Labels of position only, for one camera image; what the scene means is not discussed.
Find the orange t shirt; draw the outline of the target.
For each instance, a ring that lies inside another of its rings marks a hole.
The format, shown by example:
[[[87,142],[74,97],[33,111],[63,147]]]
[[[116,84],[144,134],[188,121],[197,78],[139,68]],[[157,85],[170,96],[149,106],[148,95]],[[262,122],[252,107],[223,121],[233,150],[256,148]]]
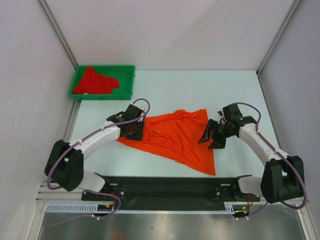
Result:
[[[119,138],[117,141],[134,149],[161,156],[198,172],[215,176],[214,151],[210,143],[199,144],[208,123],[206,109],[184,109],[145,119],[141,141]]]

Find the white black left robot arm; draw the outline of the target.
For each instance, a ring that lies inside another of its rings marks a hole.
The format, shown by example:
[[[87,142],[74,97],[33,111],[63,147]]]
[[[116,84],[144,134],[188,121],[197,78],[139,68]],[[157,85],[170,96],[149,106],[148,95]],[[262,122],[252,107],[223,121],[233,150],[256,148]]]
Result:
[[[130,104],[125,111],[109,116],[96,130],[76,140],[58,140],[50,152],[44,174],[51,190],[75,189],[93,192],[100,200],[110,196],[105,177],[85,170],[85,161],[104,145],[119,138],[141,141],[145,125],[145,108]]]

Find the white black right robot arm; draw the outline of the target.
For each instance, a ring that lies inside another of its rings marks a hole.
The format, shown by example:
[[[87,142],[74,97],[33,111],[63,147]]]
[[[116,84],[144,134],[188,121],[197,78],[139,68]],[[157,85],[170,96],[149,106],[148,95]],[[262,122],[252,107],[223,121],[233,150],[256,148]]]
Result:
[[[291,156],[271,143],[260,130],[260,118],[244,116],[239,102],[229,104],[218,112],[220,120],[209,119],[199,144],[209,142],[209,149],[221,150],[227,139],[236,136],[256,154],[264,170],[261,177],[241,176],[230,188],[231,196],[242,201],[248,194],[262,196],[268,203],[285,204],[287,200],[302,198],[307,202],[304,163],[299,156]]]

